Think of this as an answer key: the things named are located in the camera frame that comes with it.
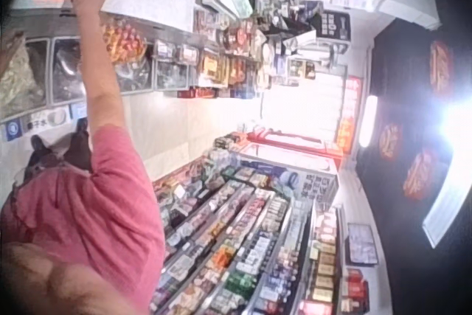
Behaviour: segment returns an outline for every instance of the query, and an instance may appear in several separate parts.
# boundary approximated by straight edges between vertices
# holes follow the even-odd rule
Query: black pants
[[[51,149],[43,145],[39,150],[32,152],[31,157],[29,158],[27,168],[24,172],[24,180],[31,179],[35,168],[39,168],[41,160],[48,156],[49,154],[54,154]],[[64,160],[75,167],[78,167],[81,170],[91,171],[91,151],[89,147],[89,133],[87,131],[74,132],[71,138],[71,144],[69,149],[64,154]]]

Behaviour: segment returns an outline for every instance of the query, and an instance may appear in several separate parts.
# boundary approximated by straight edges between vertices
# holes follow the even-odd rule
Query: person
[[[93,152],[85,120],[63,157],[34,137],[1,211],[1,286],[26,314],[147,314],[164,262],[159,206],[102,38],[104,1],[73,0]]]

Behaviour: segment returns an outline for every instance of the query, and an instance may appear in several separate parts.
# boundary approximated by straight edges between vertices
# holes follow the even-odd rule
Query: shelf
[[[224,186],[222,186],[222,188],[220,188],[219,191],[217,191],[212,197],[210,197],[204,204],[202,204],[195,212],[199,211],[200,208],[202,208],[205,204],[209,203],[212,198],[214,198],[220,191],[221,189],[224,188]],[[180,256],[182,256],[188,249],[190,246],[194,246],[195,245],[195,241],[201,237],[207,230],[208,228],[211,227],[211,225],[213,223],[215,223],[219,216],[225,212],[228,207],[231,205],[231,203],[237,199],[237,197],[242,193],[242,191],[247,188],[246,185],[244,184],[241,184],[238,189],[236,190],[236,192],[233,193],[233,195],[231,197],[229,197],[222,205],[221,207],[217,208],[216,211],[214,211],[212,213],[212,216],[211,218],[206,222],[204,223],[193,235],[191,235],[188,239],[187,239],[187,242],[174,254],[172,255],[168,261],[166,261],[164,263],[164,268],[162,269],[162,273],[165,273],[166,270],[168,270],[179,258]]]
[[[242,259],[242,256],[245,252],[245,250],[248,248],[248,245],[252,242],[252,239],[254,238],[254,235],[257,233],[257,231],[260,228],[260,225],[262,224],[263,220],[266,218],[268,208],[270,205],[270,202],[274,198],[275,194],[273,194],[269,199],[265,202],[265,206],[261,213],[259,214],[259,217],[257,217],[256,223],[254,223],[254,226],[252,227],[252,230],[247,234],[246,239],[243,243],[243,245],[238,249],[235,257],[233,258],[233,261],[229,265],[228,269],[226,270],[225,274],[221,278],[221,282],[218,283],[218,285],[213,289],[213,291],[206,297],[205,301],[201,305],[201,307],[198,309],[198,311],[195,313],[195,315],[203,315],[203,313],[208,309],[208,307],[212,304],[213,300],[216,298],[218,293],[223,289],[224,285],[226,284],[226,279],[228,276],[236,269],[237,263]],[[216,250],[218,247],[221,246],[221,244],[226,240],[227,233],[224,235],[225,238],[222,238],[219,245],[215,246],[213,249]]]
[[[242,218],[242,215],[245,214],[247,208],[249,207],[249,205],[256,199],[256,195],[254,194],[254,189],[252,187],[248,187],[248,186],[245,186],[243,185],[242,187],[240,187],[240,189],[237,190],[237,192],[228,200],[226,201],[226,203],[224,204],[223,207],[220,208],[220,210],[218,210],[218,213],[214,216],[214,218],[209,221],[208,223],[206,223],[204,225],[204,228],[202,231],[200,231],[198,233],[198,235],[194,235],[194,238],[190,241],[190,242],[187,242],[187,244],[189,244],[189,246],[185,249],[185,250],[180,250],[178,252],[178,256],[175,256],[173,257],[173,262],[172,264],[169,264],[167,265],[166,264],[166,270],[168,271],[170,269],[170,267],[173,266],[173,264],[178,260],[180,259],[182,256],[185,256],[187,254],[187,250],[189,250],[189,252],[191,252],[193,250],[193,248],[199,246],[196,241],[197,239],[205,233],[205,231],[208,230],[208,228],[211,227],[211,225],[213,225],[213,223],[215,223],[216,221],[219,220],[219,218],[221,217],[221,215],[228,209],[229,205],[236,201],[237,198],[242,198],[242,195],[245,193],[245,190],[246,192],[248,190],[251,190],[251,194],[250,194],[250,197],[249,199],[246,201],[244,207],[236,214],[236,218],[231,217],[230,220],[229,220],[229,224],[231,225],[235,225],[237,223],[237,221],[239,221],[241,218]],[[165,301],[164,304],[162,306],[159,306],[158,310],[155,312],[155,314],[163,314],[163,311],[167,310],[167,308],[172,304],[172,302],[177,298],[177,296],[182,292],[182,290],[184,290],[198,275],[198,273],[202,270],[203,267],[205,267],[205,265],[207,264],[207,262],[211,259],[211,257],[214,255],[214,252],[210,252],[205,258],[204,260],[199,263],[197,269],[195,271],[192,272],[192,274],[189,276],[187,274],[187,279],[181,284],[181,285],[178,285],[178,290],[169,298],[169,300]]]
[[[344,235],[344,224],[345,224],[345,217],[344,217],[344,208],[342,205],[336,208],[336,216],[337,216],[337,222],[338,222],[338,240],[336,241],[337,247],[338,247],[338,261],[337,261],[337,266],[339,267],[339,271],[341,272],[339,281],[338,281],[338,296],[336,300],[336,314],[341,315],[341,299],[342,299],[342,289],[341,289],[341,282],[342,282],[342,277],[346,273],[345,272],[345,267],[346,267],[346,247],[345,245],[345,240],[346,240],[346,235]]]
[[[272,273],[274,269],[275,259],[279,255],[280,248],[282,246],[282,243],[285,241],[285,237],[287,235],[288,225],[291,222],[292,210],[293,210],[293,203],[289,201],[289,207],[287,211],[285,212],[284,221],[280,228],[280,233],[279,233],[277,242],[274,246],[274,249],[272,250],[272,255],[269,258],[267,267],[265,268],[262,277],[259,279],[259,282],[257,284],[256,289],[254,290],[254,293],[252,294],[251,299],[249,300],[249,304],[246,306],[246,309],[244,310],[245,314],[252,314],[252,312],[254,311],[254,305],[257,299],[259,298],[260,291],[266,282],[266,278],[269,277],[269,275]]]
[[[260,196],[257,196],[257,194],[255,193],[250,198],[250,200],[246,202],[245,207],[239,212],[237,217],[231,222],[231,225],[230,225],[230,227],[227,228],[227,230],[230,229],[230,228],[235,228],[237,226],[237,224],[241,222],[243,216],[247,215],[249,207],[251,205],[254,206],[254,203],[257,201],[257,199],[262,199],[262,198]],[[263,211],[266,208],[266,206],[268,206],[268,204],[270,203],[271,198],[264,198],[263,200],[264,200],[263,207],[261,207],[260,210],[257,211],[257,214],[253,214],[253,216],[256,216],[256,221],[253,223],[252,226],[249,227],[248,230],[243,230],[243,233],[241,233],[240,235],[237,236],[237,240],[240,240],[242,243],[244,243],[244,241],[249,236],[249,234],[254,230],[254,226],[256,225],[257,221],[261,218],[261,215],[263,214]],[[231,238],[232,238],[231,235],[226,235],[226,238],[223,240],[223,242],[221,242],[219,249],[222,249],[224,246],[229,246],[229,244],[225,243],[225,241],[228,241]],[[197,313],[197,314],[203,313],[206,310],[205,308],[202,308],[202,305],[205,304],[206,306],[209,306],[211,301],[214,299],[215,295],[218,293],[217,288],[220,288],[223,285],[222,283],[224,283],[226,278],[229,276],[228,270],[234,270],[233,267],[235,267],[237,265],[237,261],[236,261],[236,259],[237,259],[237,249],[239,247],[240,246],[233,247],[234,254],[231,254],[231,256],[230,256],[231,260],[230,260],[229,265],[227,267],[225,267],[221,264],[220,265],[215,264],[215,265],[213,265],[213,267],[208,267],[207,264],[208,264],[209,260],[211,259],[211,257],[216,255],[215,252],[212,252],[205,259],[205,261],[200,265],[199,270],[194,272],[192,274],[192,276],[189,278],[190,282],[195,280],[197,277],[200,277],[200,280],[201,280],[201,277],[202,277],[201,272],[204,270],[205,266],[207,267],[206,268],[206,275],[208,275],[208,273],[212,274],[211,281],[209,281],[209,284],[207,285],[207,287],[205,287],[206,289],[201,289],[199,287],[196,288],[196,289],[199,289],[199,291],[201,291],[201,293],[199,293],[199,297],[196,297],[196,302],[192,304],[192,308],[195,309],[194,311],[192,311],[194,314],[195,313]],[[186,285],[184,287],[181,287],[181,291],[179,292],[179,294],[183,294],[183,291],[185,291],[185,289],[187,289],[187,287],[191,286],[190,283],[187,283],[187,282],[186,282]],[[166,305],[163,307],[162,310],[168,311],[169,307],[173,305],[173,301],[175,301],[176,299],[177,299],[177,295],[175,297],[173,297],[172,301],[169,301],[168,303],[166,303]]]

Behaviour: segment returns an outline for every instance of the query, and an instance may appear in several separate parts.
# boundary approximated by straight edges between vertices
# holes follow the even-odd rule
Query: food package
[[[44,101],[44,88],[35,81],[31,64],[43,66],[39,58],[41,53],[28,50],[24,38],[0,78],[0,117],[5,118],[13,114],[36,107]]]
[[[103,26],[103,40],[113,64],[140,61],[148,47],[146,39],[121,19],[113,19]]]

